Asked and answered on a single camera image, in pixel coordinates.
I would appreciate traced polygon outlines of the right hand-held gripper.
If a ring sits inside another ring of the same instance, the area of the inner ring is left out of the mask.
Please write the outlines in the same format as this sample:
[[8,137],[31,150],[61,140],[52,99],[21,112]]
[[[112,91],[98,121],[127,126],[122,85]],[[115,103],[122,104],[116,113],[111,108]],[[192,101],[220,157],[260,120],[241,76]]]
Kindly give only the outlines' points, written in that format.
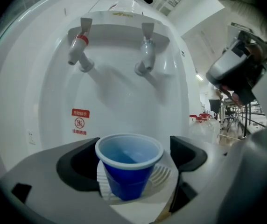
[[227,86],[247,105],[256,98],[252,92],[267,71],[267,43],[245,26],[232,22],[222,56],[206,73],[216,88]]

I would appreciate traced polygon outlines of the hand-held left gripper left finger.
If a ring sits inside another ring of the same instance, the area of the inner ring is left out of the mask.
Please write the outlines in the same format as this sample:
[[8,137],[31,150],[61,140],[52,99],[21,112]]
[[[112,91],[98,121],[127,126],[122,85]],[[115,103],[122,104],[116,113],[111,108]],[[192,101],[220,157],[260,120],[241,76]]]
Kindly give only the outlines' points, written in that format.
[[97,181],[99,158],[95,152],[98,140],[94,138],[80,145],[57,161],[57,174],[69,187],[82,192],[100,191]]

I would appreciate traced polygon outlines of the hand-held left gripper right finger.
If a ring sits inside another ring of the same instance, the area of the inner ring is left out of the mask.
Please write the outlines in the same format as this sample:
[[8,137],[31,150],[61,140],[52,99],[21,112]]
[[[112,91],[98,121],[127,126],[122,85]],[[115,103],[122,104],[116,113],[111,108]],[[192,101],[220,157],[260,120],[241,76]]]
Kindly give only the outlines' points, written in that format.
[[176,136],[170,136],[170,156],[179,172],[192,172],[202,166],[207,153]]

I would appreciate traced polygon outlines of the blue plastic cup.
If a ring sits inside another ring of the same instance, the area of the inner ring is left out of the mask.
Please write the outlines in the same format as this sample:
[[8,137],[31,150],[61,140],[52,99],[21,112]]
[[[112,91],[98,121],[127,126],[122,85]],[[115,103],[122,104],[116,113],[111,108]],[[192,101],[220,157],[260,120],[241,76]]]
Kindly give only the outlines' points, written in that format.
[[145,135],[114,134],[99,139],[95,153],[112,193],[130,201],[140,198],[164,149],[159,141]]

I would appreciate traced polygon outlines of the grey cold water tap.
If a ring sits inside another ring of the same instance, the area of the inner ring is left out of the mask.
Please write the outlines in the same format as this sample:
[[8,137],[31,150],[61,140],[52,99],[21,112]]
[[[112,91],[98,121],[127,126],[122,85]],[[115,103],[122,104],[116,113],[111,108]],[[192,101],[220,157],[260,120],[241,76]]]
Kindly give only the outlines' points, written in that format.
[[155,64],[155,42],[152,40],[154,23],[142,23],[143,41],[141,44],[141,61],[136,63],[134,71],[139,76],[150,73]]

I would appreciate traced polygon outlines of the red hot water tap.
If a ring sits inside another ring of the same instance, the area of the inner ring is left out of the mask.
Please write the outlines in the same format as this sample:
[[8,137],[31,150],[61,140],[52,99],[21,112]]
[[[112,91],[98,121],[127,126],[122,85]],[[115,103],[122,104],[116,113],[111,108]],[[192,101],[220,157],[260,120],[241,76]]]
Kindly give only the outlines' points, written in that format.
[[86,73],[94,67],[94,62],[84,53],[85,48],[89,45],[89,33],[92,26],[91,18],[80,18],[81,30],[74,37],[68,53],[68,64],[76,65],[79,62],[79,69]]

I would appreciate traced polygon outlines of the clear plastic jug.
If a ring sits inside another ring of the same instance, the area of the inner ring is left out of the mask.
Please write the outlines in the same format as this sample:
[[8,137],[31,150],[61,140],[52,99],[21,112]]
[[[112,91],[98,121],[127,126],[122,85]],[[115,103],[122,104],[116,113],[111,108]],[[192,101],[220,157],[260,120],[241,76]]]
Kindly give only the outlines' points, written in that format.
[[204,123],[210,127],[213,143],[219,144],[221,128],[220,123],[217,120],[217,114],[214,111],[210,111],[209,113],[201,113],[199,116],[202,118]]
[[190,114],[191,123],[189,126],[189,138],[197,141],[209,141],[209,135],[207,133],[207,125],[204,123],[202,117]]

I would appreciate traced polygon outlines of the white water dispenser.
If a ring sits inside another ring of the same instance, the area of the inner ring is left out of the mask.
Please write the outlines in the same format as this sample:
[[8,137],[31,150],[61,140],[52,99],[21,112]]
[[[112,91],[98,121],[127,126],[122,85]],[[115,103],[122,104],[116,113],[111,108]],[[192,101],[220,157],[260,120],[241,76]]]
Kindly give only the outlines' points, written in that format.
[[[91,18],[89,45],[84,53],[94,62],[89,72],[68,64],[80,18]],[[154,23],[155,64],[145,76],[135,73],[141,61],[142,23]],[[73,108],[90,111],[87,135],[72,132]],[[0,44],[0,115],[12,119],[0,131],[7,172],[0,186],[19,198],[23,188],[29,207],[41,207],[54,192],[52,204],[88,192],[77,191],[57,174],[60,157],[94,139],[137,133],[160,141],[169,150],[171,135],[182,134],[189,110],[183,61],[171,30],[155,19],[117,11],[97,11],[61,23],[50,35],[16,35],[10,31]],[[36,145],[28,142],[27,130]]]

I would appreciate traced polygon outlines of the clear plastic container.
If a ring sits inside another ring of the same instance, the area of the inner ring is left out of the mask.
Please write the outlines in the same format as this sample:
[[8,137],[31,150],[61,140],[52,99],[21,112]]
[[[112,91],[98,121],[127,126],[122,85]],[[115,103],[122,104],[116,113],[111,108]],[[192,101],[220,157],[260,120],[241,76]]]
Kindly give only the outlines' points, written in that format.
[[108,10],[143,15],[142,7],[134,0],[119,0],[112,4]]

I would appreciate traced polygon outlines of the person's right hand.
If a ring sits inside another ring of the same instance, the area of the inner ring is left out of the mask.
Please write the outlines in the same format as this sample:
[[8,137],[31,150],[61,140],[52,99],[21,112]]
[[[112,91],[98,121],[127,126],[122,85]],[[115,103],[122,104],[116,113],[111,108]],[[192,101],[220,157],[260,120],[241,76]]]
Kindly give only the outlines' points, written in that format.
[[242,105],[241,101],[239,100],[239,96],[233,92],[232,94],[229,92],[231,89],[227,86],[222,86],[221,91],[238,107]]

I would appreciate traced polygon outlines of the red warning sticker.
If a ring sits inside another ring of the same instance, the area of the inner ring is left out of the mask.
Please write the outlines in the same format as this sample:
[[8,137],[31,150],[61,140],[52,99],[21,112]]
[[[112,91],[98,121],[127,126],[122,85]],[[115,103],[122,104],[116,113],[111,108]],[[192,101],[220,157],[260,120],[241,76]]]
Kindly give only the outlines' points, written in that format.
[[86,120],[90,118],[90,111],[73,108],[71,111],[71,116],[74,121],[72,132],[79,135],[87,135],[87,132],[84,128]]

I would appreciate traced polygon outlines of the black metal railing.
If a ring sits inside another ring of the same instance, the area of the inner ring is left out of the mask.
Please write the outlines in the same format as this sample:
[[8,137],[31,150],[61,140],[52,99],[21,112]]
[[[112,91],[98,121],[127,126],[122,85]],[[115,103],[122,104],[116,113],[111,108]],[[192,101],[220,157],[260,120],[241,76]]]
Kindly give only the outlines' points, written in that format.
[[221,130],[229,132],[240,129],[238,140],[245,139],[248,135],[260,131],[267,126],[267,118],[258,101],[238,107],[226,98],[220,108],[219,121]]

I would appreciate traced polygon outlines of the white wall socket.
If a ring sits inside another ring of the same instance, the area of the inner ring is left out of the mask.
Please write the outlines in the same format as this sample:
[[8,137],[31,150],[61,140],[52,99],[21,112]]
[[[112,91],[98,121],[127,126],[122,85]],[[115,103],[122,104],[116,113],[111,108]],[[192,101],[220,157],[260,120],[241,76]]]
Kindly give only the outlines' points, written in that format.
[[28,137],[29,144],[36,145],[36,142],[35,142],[35,134],[34,134],[33,131],[27,130],[27,137]]

